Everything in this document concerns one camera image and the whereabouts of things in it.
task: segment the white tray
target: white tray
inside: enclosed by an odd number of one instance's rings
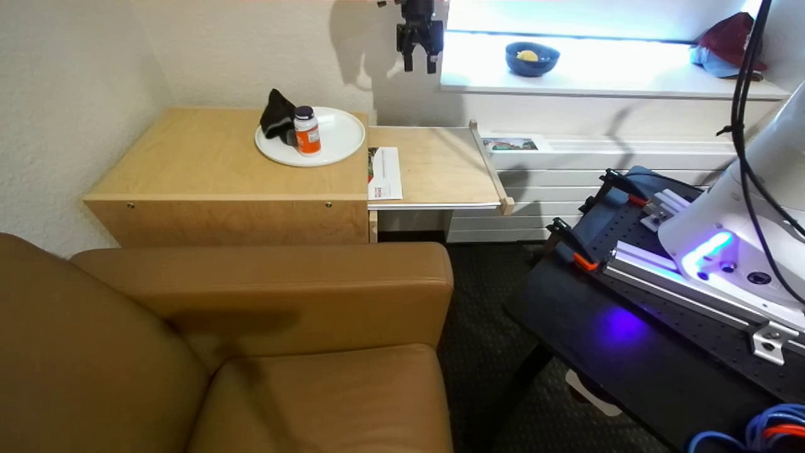
[[[258,126],[254,130],[256,148],[266,159],[287,165],[330,165],[334,160],[345,160],[361,145],[366,130],[359,119],[346,111],[324,105],[315,105],[312,111],[320,121],[322,138],[322,148],[316,153],[299,153],[295,145],[281,144],[278,136],[266,138]]]

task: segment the dark floor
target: dark floor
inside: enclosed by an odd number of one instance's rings
[[[605,451],[665,453],[667,448],[628,414],[604,417],[563,384],[565,365],[551,360],[534,380],[514,384],[510,372],[536,339],[514,324],[501,305],[524,282],[529,243],[451,243],[454,296],[441,360],[457,453]]]

